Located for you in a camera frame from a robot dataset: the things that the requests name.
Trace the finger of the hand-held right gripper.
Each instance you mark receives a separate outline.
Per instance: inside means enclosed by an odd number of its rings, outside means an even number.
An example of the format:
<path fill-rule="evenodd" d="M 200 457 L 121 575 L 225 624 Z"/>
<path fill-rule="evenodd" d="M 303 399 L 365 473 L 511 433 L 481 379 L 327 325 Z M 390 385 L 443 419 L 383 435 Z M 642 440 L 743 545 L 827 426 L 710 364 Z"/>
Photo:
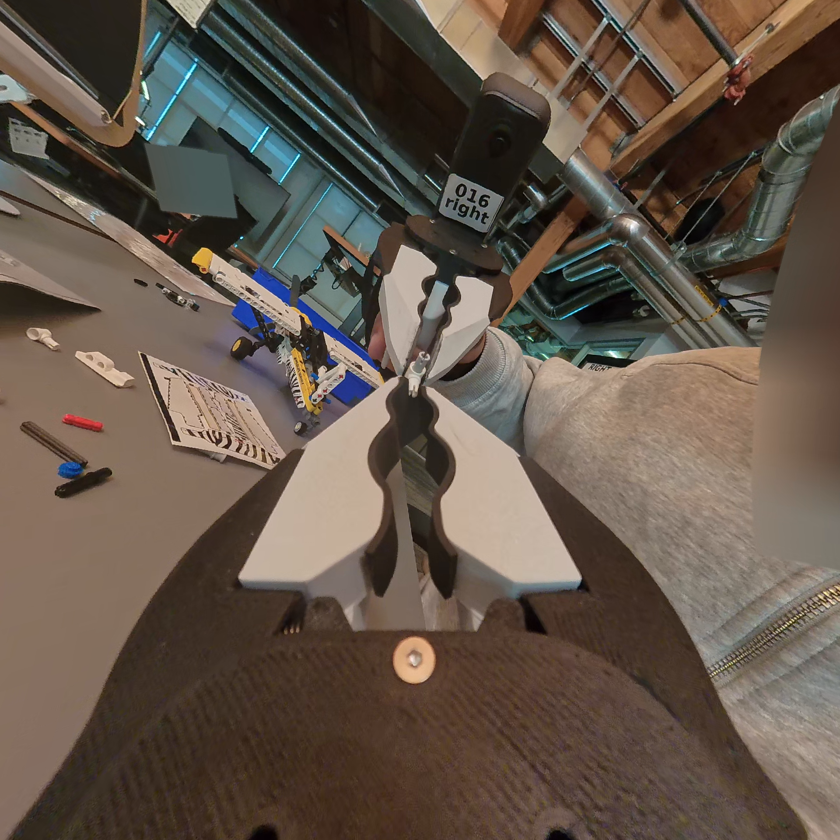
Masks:
<path fill-rule="evenodd" d="M 421 251 L 400 245 L 391 270 L 380 285 L 380 312 L 392 368 L 403 375 L 416 358 L 415 340 L 438 267 Z"/>
<path fill-rule="evenodd" d="M 457 275 L 457 300 L 448 305 L 436 325 L 425 380 L 435 382 L 449 373 L 487 330 L 492 286 L 476 276 Z"/>

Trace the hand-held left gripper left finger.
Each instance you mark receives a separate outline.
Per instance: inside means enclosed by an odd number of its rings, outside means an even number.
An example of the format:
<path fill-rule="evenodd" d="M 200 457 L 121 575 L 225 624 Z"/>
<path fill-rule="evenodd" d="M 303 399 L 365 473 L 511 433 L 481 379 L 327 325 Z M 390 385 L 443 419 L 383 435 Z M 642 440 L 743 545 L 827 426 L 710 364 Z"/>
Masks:
<path fill-rule="evenodd" d="M 397 463 L 386 479 L 398 534 L 395 572 L 383 597 L 365 579 L 362 559 L 382 519 L 384 495 L 368 465 L 375 435 L 389 420 L 391 379 L 302 451 L 262 533 L 239 573 L 249 589 L 293 590 L 336 599 L 354 630 L 404 629 L 404 479 Z"/>

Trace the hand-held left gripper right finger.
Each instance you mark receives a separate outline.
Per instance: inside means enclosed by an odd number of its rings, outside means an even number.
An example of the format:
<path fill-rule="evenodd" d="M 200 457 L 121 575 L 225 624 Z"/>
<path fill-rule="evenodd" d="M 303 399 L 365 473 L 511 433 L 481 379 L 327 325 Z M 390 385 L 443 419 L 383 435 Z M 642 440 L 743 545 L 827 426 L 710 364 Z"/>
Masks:
<path fill-rule="evenodd" d="M 427 388 L 434 421 L 426 468 L 437 484 L 428 567 L 423 579 L 427 629 L 475 631 L 491 603 L 523 595 L 576 591 L 582 574 L 516 451 Z"/>

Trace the white lego rod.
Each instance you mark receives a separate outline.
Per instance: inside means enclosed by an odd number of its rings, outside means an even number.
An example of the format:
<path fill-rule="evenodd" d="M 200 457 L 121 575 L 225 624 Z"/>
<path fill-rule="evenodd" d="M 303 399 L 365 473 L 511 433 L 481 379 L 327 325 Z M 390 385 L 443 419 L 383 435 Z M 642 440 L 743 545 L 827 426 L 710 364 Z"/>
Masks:
<path fill-rule="evenodd" d="M 416 349 L 425 353 L 430 361 L 438 352 L 441 332 L 450 320 L 450 310 L 455 303 L 456 295 L 452 286 L 436 280 L 426 300 L 415 340 Z"/>

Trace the person's right forearm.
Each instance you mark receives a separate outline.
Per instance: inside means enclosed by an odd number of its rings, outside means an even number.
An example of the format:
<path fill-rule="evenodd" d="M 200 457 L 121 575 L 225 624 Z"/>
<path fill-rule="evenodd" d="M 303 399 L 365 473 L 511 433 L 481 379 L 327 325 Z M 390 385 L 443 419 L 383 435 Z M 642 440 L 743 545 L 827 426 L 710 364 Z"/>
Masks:
<path fill-rule="evenodd" d="M 497 329 L 435 388 L 539 464 L 649 569 L 710 564 L 759 578 L 749 499 L 757 348 L 660 354 L 595 372 L 527 360 Z"/>

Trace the yellow white lego crane model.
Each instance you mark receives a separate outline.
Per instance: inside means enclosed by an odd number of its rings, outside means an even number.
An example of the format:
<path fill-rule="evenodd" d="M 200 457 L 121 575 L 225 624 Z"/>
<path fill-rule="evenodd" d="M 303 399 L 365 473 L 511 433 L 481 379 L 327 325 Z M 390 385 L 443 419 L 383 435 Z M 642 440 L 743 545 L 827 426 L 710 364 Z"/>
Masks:
<path fill-rule="evenodd" d="M 276 356 L 278 365 L 286 370 L 290 392 L 301 411 L 294 434 L 302 436 L 319 425 L 323 403 L 349 375 L 374 389 L 383 384 L 380 372 L 357 352 L 314 327 L 295 304 L 285 303 L 209 248 L 200 248 L 192 262 L 254 313 L 256 339 L 238 339 L 230 353 L 242 361 L 267 347 Z"/>

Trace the black lego connector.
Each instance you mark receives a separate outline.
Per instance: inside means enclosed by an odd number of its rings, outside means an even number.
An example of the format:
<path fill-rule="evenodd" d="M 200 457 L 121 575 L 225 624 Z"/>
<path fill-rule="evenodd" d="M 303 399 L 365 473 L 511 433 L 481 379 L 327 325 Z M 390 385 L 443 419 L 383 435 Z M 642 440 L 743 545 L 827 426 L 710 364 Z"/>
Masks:
<path fill-rule="evenodd" d="M 108 467 L 86 472 L 84 475 L 59 485 L 55 490 L 55 496 L 59 499 L 75 497 L 84 491 L 105 484 L 111 477 L 112 470 Z"/>

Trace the white lego panel piece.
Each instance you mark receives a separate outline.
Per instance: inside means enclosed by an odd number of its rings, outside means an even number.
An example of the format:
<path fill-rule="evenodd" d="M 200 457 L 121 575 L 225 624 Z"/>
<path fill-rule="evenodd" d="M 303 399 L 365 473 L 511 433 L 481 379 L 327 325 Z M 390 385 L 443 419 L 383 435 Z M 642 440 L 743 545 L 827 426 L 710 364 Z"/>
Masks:
<path fill-rule="evenodd" d="M 127 372 L 115 368 L 114 362 L 103 353 L 97 351 L 77 351 L 76 359 L 95 372 L 109 384 L 119 389 L 131 387 L 134 384 L 134 377 Z"/>

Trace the black ribbed lego axle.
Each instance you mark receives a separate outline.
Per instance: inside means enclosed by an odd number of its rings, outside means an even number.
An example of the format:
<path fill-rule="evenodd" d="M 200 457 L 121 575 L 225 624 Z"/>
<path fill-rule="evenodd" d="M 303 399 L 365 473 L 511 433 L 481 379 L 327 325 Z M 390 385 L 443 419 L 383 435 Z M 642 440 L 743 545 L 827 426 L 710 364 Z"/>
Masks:
<path fill-rule="evenodd" d="M 77 451 L 64 444 L 56 436 L 50 434 L 36 423 L 24 421 L 20 424 L 20 430 L 43 445 L 54 455 L 59 456 L 62 463 L 78 464 L 81 468 L 88 467 L 87 458 L 80 455 Z"/>

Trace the person's right hand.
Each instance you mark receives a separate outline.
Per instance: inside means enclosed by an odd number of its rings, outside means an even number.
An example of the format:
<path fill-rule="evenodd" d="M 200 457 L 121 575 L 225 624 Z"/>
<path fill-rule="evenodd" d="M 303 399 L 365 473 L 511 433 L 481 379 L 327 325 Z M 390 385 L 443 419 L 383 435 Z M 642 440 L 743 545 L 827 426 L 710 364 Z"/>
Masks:
<path fill-rule="evenodd" d="M 367 352 L 380 367 L 392 367 L 392 356 L 388 350 L 382 312 L 377 313 L 367 342 Z"/>

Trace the wooden top standing desk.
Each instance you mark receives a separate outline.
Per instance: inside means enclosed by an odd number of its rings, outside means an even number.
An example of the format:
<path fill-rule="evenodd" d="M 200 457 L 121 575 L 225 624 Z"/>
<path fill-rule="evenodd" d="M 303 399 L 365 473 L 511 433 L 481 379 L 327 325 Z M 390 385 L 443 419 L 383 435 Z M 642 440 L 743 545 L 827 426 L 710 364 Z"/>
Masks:
<path fill-rule="evenodd" d="M 359 296 L 370 256 L 353 246 L 333 227 L 324 225 L 322 231 L 328 242 L 328 251 L 322 258 L 321 266 L 332 275 L 332 288 L 341 288 L 352 297 Z"/>

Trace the blue plastic bin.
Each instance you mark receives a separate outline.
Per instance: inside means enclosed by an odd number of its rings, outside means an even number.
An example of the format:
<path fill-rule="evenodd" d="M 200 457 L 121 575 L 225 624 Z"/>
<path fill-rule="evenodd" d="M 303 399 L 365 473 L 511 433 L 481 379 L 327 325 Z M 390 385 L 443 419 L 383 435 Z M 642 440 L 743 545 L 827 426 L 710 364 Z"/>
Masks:
<path fill-rule="evenodd" d="M 333 327 L 333 325 L 329 321 L 327 321 L 324 317 L 315 312 L 307 303 L 300 301 L 297 298 L 296 294 L 298 291 L 298 277 L 294 277 L 291 287 L 286 286 L 284 283 L 274 278 L 264 269 L 258 269 L 253 276 L 247 277 L 253 278 L 262 287 L 273 292 L 278 298 L 283 300 L 285 303 L 290 305 L 295 304 L 297 308 L 299 308 L 306 315 L 308 315 L 314 327 L 324 331 L 328 336 L 334 338 L 338 342 L 341 342 L 341 344 L 345 345 L 349 349 L 357 352 L 365 362 L 371 364 L 375 368 L 371 357 L 365 350 L 361 348 L 359 344 L 352 341 L 349 337 L 341 333 L 341 331 L 339 331 L 337 328 Z M 234 306 L 233 315 L 234 319 L 247 331 L 247 336 L 241 338 L 255 340 L 257 331 L 257 321 L 250 307 L 246 303 L 238 299 L 238 302 Z M 343 404 L 351 406 L 356 404 L 361 399 L 364 399 L 373 390 L 375 389 L 371 388 L 363 380 L 350 374 L 344 382 L 342 382 L 332 393 L 329 394 L 328 399 L 323 403 L 323 405 L 329 402 L 330 395 L 334 395 L 334 397 Z"/>

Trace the striped sticker sheet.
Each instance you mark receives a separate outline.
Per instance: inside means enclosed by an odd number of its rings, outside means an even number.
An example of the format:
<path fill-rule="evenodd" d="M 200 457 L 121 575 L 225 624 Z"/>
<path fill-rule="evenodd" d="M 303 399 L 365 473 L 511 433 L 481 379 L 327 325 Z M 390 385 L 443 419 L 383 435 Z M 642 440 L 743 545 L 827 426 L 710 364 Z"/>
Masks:
<path fill-rule="evenodd" d="M 247 394 L 147 353 L 139 357 L 173 446 L 263 469 L 285 458 Z"/>

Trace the person's grey hoodie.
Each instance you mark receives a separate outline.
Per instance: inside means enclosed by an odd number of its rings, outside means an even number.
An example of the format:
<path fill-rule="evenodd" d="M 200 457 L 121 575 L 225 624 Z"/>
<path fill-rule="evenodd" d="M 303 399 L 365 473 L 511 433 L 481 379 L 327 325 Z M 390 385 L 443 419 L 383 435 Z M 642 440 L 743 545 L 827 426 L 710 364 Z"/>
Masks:
<path fill-rule="evenodd" d="M 750 471 L 732 456 L 685 465 L 533 458 L 665 591 L 809 837 L 838 838 L 838 572 L 757 551 Z"/>

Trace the white printed sign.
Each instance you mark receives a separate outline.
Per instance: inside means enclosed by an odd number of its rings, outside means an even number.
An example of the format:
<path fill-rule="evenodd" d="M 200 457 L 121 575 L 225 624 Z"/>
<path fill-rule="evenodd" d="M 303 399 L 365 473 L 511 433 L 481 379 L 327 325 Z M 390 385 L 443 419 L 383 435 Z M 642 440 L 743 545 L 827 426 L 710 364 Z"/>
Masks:
<path fill-rule="evenodd" d="M 200 28 L 215 1 L 164 1 L 194 30 Z"/>

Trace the wooden post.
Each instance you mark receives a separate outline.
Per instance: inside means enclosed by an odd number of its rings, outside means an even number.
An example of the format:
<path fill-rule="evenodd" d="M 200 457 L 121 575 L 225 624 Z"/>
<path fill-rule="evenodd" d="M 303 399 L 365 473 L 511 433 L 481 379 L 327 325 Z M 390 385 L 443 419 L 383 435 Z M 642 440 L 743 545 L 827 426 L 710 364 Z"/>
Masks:
<path fill-rule="evenodd" d="M 536 280 L 550 259 L 561 250 L 588 212 L 587 205 L 579 197 L 574 196 L 566 208 L 545 228 L 535 245 L 511 273 L 511 301 L 504 311 L 504 316 Z"/>

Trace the silver round pipe duct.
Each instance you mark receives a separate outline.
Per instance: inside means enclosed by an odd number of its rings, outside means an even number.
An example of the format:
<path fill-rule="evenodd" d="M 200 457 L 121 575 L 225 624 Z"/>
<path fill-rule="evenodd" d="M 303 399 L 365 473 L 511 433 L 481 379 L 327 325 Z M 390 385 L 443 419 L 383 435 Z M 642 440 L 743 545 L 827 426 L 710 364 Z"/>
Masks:
<path fill-rule="evenodd" d="M 645 267 L 654 284 L 677 306 L 674 316 L 687 338 L 700 347 L 756 348 L 756 342 L 714 300 L 702 280 L 679 263 L 665 239 L 634 210 L 625 195 L 583 152 L 575 150 L 562 171 L 563 182 L 610 233 Z"/>

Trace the spiral metal duct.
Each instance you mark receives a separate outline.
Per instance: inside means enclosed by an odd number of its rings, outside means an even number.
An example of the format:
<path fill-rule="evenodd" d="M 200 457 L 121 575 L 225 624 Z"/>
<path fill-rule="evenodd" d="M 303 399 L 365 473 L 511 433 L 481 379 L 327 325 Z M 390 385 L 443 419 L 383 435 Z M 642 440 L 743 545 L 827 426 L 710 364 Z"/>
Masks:
<path fill-rule="evenodd" d="M 741 227 L 692 246 L 680 262 L 693 274 L 738 264 L 770 250 L 788 228 L 839 100 L 823 93 L 780 127 L 765 150 Z"/>

